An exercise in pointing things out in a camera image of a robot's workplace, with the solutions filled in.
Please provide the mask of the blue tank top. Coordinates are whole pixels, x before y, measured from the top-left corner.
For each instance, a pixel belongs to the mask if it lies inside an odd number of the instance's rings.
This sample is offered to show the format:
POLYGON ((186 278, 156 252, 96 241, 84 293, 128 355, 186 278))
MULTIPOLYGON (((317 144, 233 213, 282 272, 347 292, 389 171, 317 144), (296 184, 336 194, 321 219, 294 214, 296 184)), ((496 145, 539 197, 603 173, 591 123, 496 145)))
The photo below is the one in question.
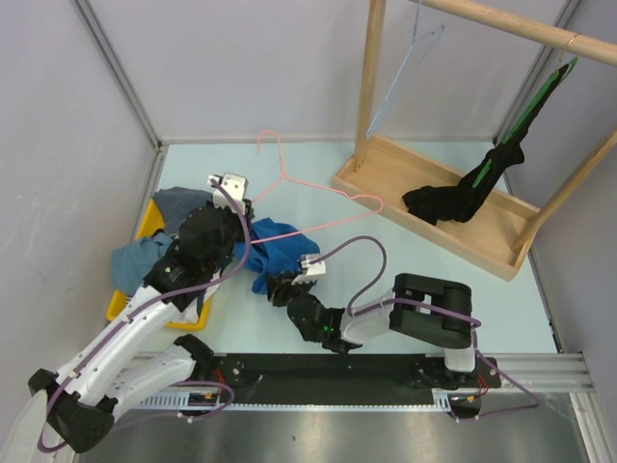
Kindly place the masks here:
POLYGON ((318 244, 303 234, 265 241, 265 238, 294 233, 297 230, 286 223, 264 218, 250 225, 251 249, 244 267, 256 273, 252 293, 267 293, 267 276, 279 276, 300 268, 300 258, 308 254, 320 254, 318 244))

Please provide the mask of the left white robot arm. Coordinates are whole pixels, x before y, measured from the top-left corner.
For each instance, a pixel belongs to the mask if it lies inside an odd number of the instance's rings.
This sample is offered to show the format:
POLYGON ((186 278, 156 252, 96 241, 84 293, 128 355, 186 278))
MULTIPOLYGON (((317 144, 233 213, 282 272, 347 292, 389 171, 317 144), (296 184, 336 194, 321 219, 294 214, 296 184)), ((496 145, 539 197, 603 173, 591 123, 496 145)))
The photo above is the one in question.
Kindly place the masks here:
POLYGON ((174 383, 199 386, 211 378, 211 351, 193 335, 179 337, 142 368, 125 366, 150 335, 202 306, 226 280, 234 246, 250 243, 251 217, 248 200, 193 209, 178 243, 153 265, 120 314, 69 362, 30 377, 31 394, 47 394, 45 421, 61 437, 59 449, 86 452, 141 400, 174 383))

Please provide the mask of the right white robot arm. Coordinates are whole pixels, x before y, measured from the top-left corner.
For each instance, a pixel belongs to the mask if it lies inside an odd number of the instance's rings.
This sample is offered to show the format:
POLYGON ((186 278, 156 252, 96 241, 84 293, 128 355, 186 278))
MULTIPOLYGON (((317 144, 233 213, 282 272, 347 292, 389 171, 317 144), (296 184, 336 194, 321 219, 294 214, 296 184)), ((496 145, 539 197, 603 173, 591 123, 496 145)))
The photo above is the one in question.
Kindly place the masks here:
POLYGON ((300 283, 298 279, 289 272, 267 276, 266 287, 268 300, 275 307, 286 308, 303 340, 346 354, 395 332, 443 350, 443 360, 435 371, 416 368, 422 383, 450 391, 476 386, 478 391, 470 401, 490 390, 476 361, 476 329, 481 323, 472 316, 469 286, 401 273, 380 299, 352 309, 336 309, 325 307, 309 293, 313 282, 300 283))

